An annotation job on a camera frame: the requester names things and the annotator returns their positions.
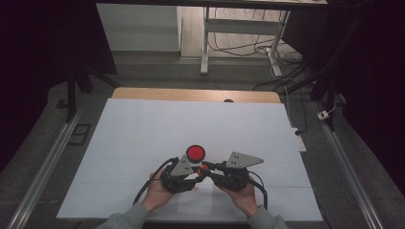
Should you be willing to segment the black floor hatch frame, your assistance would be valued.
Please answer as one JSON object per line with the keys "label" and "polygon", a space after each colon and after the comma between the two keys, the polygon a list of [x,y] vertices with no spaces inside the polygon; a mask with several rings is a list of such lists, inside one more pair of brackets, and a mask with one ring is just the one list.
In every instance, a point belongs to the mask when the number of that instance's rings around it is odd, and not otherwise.
{"label": "black floor hatch frame", "polygon": [[89,136],[91,127],[91,124],[77,124],[71,134],[68,144],[72,146],[83,146]]}

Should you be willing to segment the white cabinet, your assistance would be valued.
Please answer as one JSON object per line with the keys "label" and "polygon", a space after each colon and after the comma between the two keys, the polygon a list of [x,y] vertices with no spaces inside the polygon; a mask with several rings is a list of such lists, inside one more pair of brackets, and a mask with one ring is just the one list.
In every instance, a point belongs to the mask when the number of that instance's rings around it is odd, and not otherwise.
{"label": "white cabinet", "polygon": [[112,51],[181,50],[179,7],[101,3],[96,7]]}

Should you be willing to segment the white power strip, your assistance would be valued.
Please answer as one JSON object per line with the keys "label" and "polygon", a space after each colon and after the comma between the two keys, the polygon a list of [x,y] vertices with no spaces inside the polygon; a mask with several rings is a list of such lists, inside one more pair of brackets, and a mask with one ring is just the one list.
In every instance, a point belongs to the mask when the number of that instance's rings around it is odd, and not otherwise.
{"label": "white power strip", "polygon": [[298,150],[301,153],[304,153],[307,150],[307,148],[305,146],[303,138],[301,137],[301,132],[297,128],[292,128],[292,131],[296,137],[296,143],[297,143]]}

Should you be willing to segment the white-legged desk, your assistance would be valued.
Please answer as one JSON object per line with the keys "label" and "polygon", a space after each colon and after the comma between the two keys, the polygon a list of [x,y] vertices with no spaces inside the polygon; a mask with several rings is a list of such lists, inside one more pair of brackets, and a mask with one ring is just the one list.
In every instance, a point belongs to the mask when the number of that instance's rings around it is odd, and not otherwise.
{"label": "white-legged desk", "polygon": [[[274,64],[272,70],[280,74],[274,54],[288,13],[292,10],[326,10],[330,7],[327,0],[96,0],[96,2],[119,5],[204,7],[201,75],[208,73],[208,35],[211,32],[274,35],[275,40],[267,56],[270,63]],[[279,10],[281,19],[279,22],[267,22],[210,18],[211,8]]]}

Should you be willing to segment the person's right hand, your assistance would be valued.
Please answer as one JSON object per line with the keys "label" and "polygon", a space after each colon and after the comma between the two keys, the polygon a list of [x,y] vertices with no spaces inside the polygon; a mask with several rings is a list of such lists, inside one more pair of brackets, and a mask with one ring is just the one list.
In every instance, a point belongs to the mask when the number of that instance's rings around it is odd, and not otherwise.
{"label": "person's right hand", "polygon": [[248,219],[258,212],[259,206],[256,202],[254,186],[252,184],[247,184],[246,187],[240,191],[231,191],[223,187],[221,187],[221,190],[230,196],[234,205],[244,213]]}

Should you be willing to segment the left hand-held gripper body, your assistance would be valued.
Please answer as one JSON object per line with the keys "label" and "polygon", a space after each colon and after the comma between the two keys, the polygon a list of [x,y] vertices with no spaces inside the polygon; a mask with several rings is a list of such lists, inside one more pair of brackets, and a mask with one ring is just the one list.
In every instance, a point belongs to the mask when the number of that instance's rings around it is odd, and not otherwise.
{"label": "left hand-held gripper body", "polygon": [[175,157],[171,165],[164,168],[160,175],[163,188],[171,194],[191,191],[196,183],[196,179],[187,179],[193,174],[191,163],[187,155],[181,158]]}

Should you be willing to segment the large white table cover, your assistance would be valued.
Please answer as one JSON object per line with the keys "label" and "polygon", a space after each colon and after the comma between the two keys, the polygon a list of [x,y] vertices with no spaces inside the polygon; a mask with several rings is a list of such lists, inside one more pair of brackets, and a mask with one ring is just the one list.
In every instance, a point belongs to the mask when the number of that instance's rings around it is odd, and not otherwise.
{"label": "large white table cover", "polygon": [[256,196],[287,221],[321,214],[282,104],[109,99],[60,207],[61,219],[106,219],[128,211],[150,174],[192,145],[219,163],[234,153],[252,166],[267,193]]}

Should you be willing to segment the round red ink pad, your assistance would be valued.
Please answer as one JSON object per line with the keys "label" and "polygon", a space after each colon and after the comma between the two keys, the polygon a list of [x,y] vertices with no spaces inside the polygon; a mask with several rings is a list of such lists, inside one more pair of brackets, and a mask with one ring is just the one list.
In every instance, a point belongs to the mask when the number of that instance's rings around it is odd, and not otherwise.
{"label": "round red ink pad", "polygon": [[191,145],[186,150],[186,156],[192,163],[202,162],[205,157],[205,149],[201,145]]}

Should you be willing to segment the dark curtain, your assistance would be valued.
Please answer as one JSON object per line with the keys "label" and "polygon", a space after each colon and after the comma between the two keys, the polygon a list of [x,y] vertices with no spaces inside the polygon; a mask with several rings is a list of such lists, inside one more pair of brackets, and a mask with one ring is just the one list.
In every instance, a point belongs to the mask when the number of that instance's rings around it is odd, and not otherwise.
{"label": "dark curtain", "polygon": [[115,74],[97,0],[0,0],[0,172],[72,72]]}
{"label": "dark curtain", "polygon": [[289,14],[284,40],[322,72],[311,98],[329,86],[343,114],[405,195],[405,0],[328,0],[336,11]]}

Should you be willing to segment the person's left hand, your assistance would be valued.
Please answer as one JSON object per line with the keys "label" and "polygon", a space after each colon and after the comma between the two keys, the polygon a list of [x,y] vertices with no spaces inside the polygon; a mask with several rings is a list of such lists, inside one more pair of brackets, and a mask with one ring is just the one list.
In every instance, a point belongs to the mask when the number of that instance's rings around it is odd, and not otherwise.
{"label": "person's left hand", "polygon": [[160,181],[160,175],[162,171],[159,171],[155,176],[151,176],[152,182],[147,189],[147,193],[141,205],[149,212],[157,210],[164,206],[174,194],[168,192],[162,186]]}

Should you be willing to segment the metal floor rail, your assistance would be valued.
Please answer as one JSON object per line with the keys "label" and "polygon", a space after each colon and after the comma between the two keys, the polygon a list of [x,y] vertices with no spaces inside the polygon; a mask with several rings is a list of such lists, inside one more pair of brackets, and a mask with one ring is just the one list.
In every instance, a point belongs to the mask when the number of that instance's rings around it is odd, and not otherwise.
{"label": "metal floor rail", "polygon": [[356,205],[361,211],[364,220],[368,224],[368,228],[385,229],[380,216],[376,212],[371,198],[360,181],[360,177],[355,172],[352,162],[348,157],[338,135],[336,134],[336,131],[333,131],[325,120],[321,120],[316,117],[316,121],[320,124],[328,140],[342,174],[344,175],[351,189]]}
{"label": "metal floor rail", "polygon": [[36,173],[27,192],[19,203],[6,229],[25,228],[35,205],[39,201],[39,198],[53,173],[55,165],[60,159],[78,120],[83,114],[83,110],[83,104],[81,104],[73,115],[71,121],[62,126],[61,131],[41,164],[39,171]]}

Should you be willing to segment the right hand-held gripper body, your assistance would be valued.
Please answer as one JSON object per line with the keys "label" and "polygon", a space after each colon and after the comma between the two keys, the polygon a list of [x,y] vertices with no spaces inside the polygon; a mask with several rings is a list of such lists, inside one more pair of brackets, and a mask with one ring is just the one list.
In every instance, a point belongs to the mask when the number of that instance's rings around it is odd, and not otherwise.
{"label": "right hand-held gripper body", "polygon": [[222,172],[224,179],[214,183],[219,187],[231,191],[240,191],[246,187],[249,181],[249,171],[247,168],[263,162],[262,158],[256,156],[232,152],[226,161],[225,167],[216,169]]}

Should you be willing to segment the small white paper sheet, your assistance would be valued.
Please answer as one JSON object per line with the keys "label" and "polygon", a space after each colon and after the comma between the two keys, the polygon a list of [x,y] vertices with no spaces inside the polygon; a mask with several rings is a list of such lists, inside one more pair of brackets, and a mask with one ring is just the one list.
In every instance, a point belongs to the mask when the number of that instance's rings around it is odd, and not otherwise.
{"label": "small white paper sheet", "polygon": [[212,213],[213,181],[206,178],[191,191],[180,195],[178,212],[209,216]]}

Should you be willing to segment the black stand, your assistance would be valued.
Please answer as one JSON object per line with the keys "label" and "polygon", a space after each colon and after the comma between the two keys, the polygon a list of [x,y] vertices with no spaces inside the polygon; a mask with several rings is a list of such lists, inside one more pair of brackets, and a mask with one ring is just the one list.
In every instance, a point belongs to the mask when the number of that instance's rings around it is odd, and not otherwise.
{"label": "black stand", "polygon": [[119,84],[114,81],[112,78],[107,76],[106,74],[98,71],[97,69],[88,66],[88,65],[81,65],[79,67],[73,67],[68,71],[67,74],[67,88],[68,88],[68,116],[66,119],[67,123],[70,123],[74,115],[76,113],[76,105],[75,105],[75,86],[78,86],[79,89],[85,93],[89,94],[94,86],[90,80],[90,76],[93,75],[96,78],[100,79],[107,85],[113,87],[114,89],[119,87]]}
{"label": "black stand", "polygon": [[363,19],[364,15],[361,13],[355,13],[348,16],[348,22],[341,26],[340,31],[336,34],[334,40],[331,41],[318,55],[315,55],[311,59],[311,61],[314,62],[316,58],[323,57],[325,62],[321,68],[317,71],[312,71],[310,76],[303,81],[286,88],[286,91],[284,92],[284,95],[287,95],[314,82],[315,86],[312,88],[309,98],[311,101],[320,101],[324,95],[327,96],[325,110],[328,117],[326,117],[324,121],[332,130],[334,130],[333,111],[335,109],[338,62],[361,25]]}

